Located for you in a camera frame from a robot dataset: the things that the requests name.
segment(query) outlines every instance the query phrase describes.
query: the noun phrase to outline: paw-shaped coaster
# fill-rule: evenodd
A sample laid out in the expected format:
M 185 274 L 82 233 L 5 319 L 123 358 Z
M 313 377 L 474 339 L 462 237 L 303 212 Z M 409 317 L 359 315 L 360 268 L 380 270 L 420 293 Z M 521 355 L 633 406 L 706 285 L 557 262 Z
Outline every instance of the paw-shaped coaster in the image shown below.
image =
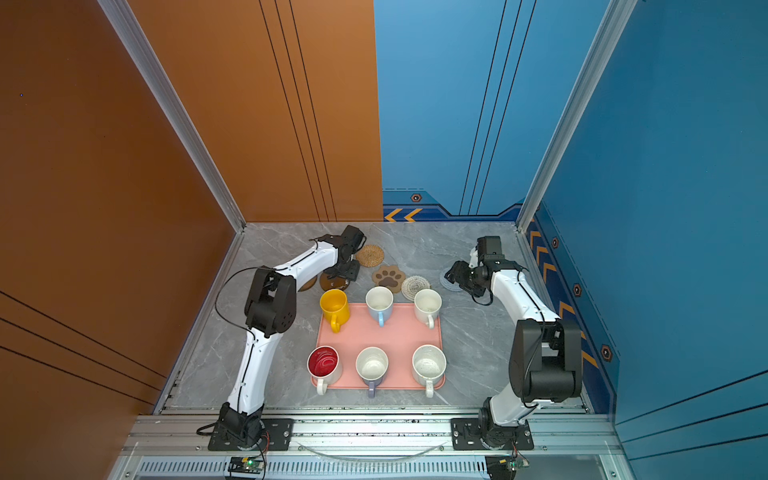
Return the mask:
M 382 266 L 373 273 L 373 283 L 378 286 L 385 286 L 392 293 L 399 293 L 406 275 L 396 265 Z

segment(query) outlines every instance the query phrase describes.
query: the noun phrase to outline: pink tray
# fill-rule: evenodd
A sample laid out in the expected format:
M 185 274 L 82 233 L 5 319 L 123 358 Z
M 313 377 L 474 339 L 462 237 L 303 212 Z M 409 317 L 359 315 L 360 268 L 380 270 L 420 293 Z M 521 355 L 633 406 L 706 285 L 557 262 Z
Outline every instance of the pink tray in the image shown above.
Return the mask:
M 419 322 L 413 314 L 413 303 L 395 303 L 392 316 L 380 327 L 368 314 L 365 303 L 349 304 L 349 320 L 341 325 L 341 332 L 334 333 L 331 325 L 320 320 L 317 346 L 332 346 L 339 352 L 343 372 L 341 378 L 329 385 L 329 389 L 368 389 L 355 369 L 357 355 L 369 346 L 378 346 L 389 359 L 386 377 L 377 389 L 420 390 L 424 389 L 413 379 L 411 362 L 413 353 L 422 345 L 434 345 L 442 349 L 440 319 L 435 328 Z M 445 377 L 435 385 L 435 390 L 445 383 Z

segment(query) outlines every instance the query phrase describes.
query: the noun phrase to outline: black mounting plate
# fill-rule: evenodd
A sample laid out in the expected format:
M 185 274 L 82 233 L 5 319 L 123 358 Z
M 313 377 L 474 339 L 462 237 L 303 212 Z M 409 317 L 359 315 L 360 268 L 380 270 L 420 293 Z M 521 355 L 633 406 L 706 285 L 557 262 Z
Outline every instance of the black mounting plate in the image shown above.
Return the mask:
M 259 440 L 259 443 L 255 445 L 250 451 L 258 452 L 259 449 L 264 450 L 266 448 L 266 433 L 270 434 L 270 451 L 271 452 L 285 452 L 288 449 L 291 436 L 293 435 L 293 419 L 261 419 L 263 423 L 263 436 Z M 239 447 L 244 445 L 238 445 L 238 441 L 233 438 L 227 429 L 218 423 L 214 426 L 214 434 L 210 437 L 208 442 L 208 450 L 212 452 L 231 452 L 233 450 L 239 450 Z
M 503 438 L 506 442 L 496 449 L 489 448 L 488 444 L 481 440 L 480 422 L 477 419 L 451 419 L 451 432 L 454 450 L 514 450 L 515 447 L 518 450 L 533 450 L 533 437 L 528 425 L 503 427 L 504 435 L 497 434 L 495 440 Z

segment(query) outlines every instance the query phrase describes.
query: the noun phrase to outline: metal corner post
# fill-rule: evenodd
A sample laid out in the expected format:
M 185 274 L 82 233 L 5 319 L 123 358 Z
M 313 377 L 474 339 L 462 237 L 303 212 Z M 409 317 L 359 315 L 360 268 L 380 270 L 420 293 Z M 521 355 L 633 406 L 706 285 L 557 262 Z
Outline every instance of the metal corner post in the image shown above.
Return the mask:
M 573 90 L 571 90 L 571 96 L 568 97 L 568 103 L 565 104 L 563 115 L 560 116 L 558 126 L 552 134 L 547 151 L 544 153 L 531 187 L 528 189 L 528 195 L 525 196 L 525 202 L 515 222 L 519 231 L 525 232 L 528 229 L 528 224 L 533 219 L 541 199 L 544 198 L 549 182 L 558 169 L 560 159 L 563 158 L 565 149 L 568 148 L 568 143 L 587 108 L 595 87 L 598 86 L 603 70 L 605 70 L 621 33 L 624 31 L 630 15 L 632 15 L 635 4 L 637 4 L 637 0 L 611 0 L 611 3 L 608 4 L 598 33 L 594 36 L 592 46 L 589 48 Z
M 176 135 L 200 171 L 200 175 L 203 176 L 205 183 L 219 203 L 221 210 L 230 221 L 232 228 L 236 232 L 241 232 L 245 227 L 245 218 L 235 203 L 227 184 L 224 183 L 221 173 L 202 138 L 200 138 L 187 110 L 181 103 L 181 99 L 174 90 L 174 86 L 166 75 L 160 60 L 141 30 L 141 26 L 131 11 L 127 0 L 98 0 L 98 2 L 144 81 L 147 82 L 152 94 L 157 99 L 157 103 L 160 104 L 165 116 L 176 131 Z

